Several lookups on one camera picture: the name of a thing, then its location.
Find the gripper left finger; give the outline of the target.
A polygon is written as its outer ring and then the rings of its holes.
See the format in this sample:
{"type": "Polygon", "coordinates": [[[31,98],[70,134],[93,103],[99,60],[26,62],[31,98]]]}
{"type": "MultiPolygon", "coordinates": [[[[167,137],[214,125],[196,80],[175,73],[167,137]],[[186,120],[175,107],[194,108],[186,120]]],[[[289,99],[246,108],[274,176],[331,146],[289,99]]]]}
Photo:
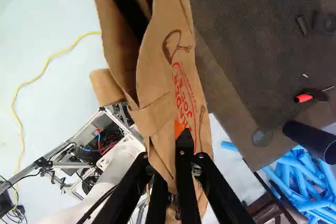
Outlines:
{"type": "Polygon", "coordinates": [[[146,223],[165,223],[169,193],[167,182],[149,164],[146,152],[140,153],[119,184],[99,198],[77,221],[84,223],[128,223],[144,192],[146,185],[154,179],[146,223]]]}

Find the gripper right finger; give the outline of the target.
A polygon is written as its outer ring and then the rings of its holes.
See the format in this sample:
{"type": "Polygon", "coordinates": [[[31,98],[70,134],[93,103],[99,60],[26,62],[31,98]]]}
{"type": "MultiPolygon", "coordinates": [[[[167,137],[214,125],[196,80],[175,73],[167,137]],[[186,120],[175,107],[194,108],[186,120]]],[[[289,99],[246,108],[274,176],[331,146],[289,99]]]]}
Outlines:
{"type": "Polygon", "coordinates": [[[233,189],[205,152],[194,153],[194,141],[188,127],[174,120],[177,200],[182,223],[201,223],[192,170],[199,171],[197,181],[219,223],[254,223],[233,189]]]}

